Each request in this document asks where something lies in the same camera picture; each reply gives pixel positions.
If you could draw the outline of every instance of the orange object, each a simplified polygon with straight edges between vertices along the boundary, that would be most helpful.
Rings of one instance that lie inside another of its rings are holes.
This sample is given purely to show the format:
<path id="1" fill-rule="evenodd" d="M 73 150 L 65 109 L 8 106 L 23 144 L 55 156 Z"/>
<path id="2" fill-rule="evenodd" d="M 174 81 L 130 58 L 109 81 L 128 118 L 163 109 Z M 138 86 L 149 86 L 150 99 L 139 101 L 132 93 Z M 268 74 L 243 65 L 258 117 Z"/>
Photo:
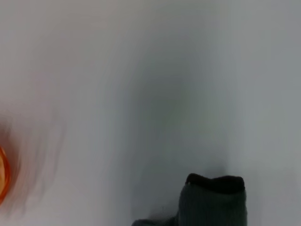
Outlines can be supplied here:
<path id="1" fill-rule="evenodd" d="M 3 202 L 10 183 L 10 165 L 6 154 L 0 147 L 0 204 Z"/>

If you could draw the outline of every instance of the white backdrop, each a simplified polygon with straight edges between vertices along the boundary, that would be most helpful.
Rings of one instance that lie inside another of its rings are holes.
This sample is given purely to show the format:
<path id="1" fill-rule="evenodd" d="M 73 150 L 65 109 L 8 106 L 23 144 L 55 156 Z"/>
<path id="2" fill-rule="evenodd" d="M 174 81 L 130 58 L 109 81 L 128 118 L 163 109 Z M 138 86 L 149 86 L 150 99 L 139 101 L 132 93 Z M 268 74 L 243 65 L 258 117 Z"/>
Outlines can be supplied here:
<path id="1" fill-rule="evenodd" d="M 174 213 L 196 172 L 244 177 L 250 226 L 300 225 L 300 10 L 0 1 L 0 110 L 65 131 L 42 200 L 1 224 L 129 226 Z"/>

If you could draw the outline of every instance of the white floor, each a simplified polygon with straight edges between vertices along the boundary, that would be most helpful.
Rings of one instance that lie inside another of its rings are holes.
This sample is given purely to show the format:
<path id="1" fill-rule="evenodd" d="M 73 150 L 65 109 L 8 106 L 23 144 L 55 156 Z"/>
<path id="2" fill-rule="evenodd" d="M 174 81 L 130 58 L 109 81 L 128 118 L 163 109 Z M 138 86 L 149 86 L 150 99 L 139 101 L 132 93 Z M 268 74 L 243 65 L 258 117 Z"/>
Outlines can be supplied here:
<path id="1" fill-rule="evenodd" d="M 190 172 L 246 181 L 250 226 L 301 223 L 301 1 L 0 2 L 0 110 L 65 136 L 6 226 L 167 215 Z"/>

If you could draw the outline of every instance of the dark gray sock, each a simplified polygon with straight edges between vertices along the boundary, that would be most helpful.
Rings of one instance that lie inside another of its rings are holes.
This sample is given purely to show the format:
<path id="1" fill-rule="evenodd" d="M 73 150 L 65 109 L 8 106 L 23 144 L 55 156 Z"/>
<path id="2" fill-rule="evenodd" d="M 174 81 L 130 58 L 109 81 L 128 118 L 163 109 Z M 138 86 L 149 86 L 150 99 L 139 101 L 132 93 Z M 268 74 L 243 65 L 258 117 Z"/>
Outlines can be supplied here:
<path id="1" fill-rule="evenodd" d="M 246 226 L 246 191 L 242 178 L 208 179 L 190 174 L 182 189 L 175 217 L 137 220 L 132 226 Z"/>

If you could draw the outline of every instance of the white surface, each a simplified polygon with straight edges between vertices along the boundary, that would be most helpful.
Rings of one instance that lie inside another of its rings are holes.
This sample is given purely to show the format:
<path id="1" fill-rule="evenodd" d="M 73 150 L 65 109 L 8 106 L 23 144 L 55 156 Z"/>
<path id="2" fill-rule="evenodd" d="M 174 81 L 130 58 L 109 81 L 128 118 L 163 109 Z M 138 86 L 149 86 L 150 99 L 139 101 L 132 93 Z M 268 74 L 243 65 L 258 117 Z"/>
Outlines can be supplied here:
<path id="1" fill-rule="evenodd" d="M 299 0 L 0 2 L 0 102 L 55 109 L 42 202 L 9 225 L 168 214 L 190 172 L 241 175 L 250 226 L 300 225 Z"/>

